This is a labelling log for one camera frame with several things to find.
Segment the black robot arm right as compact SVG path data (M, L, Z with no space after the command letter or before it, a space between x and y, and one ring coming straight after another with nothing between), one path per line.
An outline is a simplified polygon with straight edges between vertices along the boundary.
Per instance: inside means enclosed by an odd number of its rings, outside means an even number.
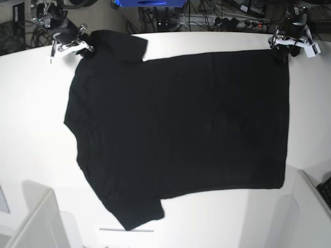
M95 48L85 33L87 25L76 26L68 17L69 10L77 10L94 4L95 1L42 1L37 3L32 22L51 38L50 58L64 57L70 53L90 57Z

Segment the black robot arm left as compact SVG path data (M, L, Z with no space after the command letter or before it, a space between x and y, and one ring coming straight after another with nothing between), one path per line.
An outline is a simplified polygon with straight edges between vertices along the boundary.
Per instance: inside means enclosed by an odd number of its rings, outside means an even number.
M313 44L307 25L307 9L292 3L287 3L286 8L285 20L277 26L269 40L270 48L279 63L285 63L288 55L295 57L301 48Z

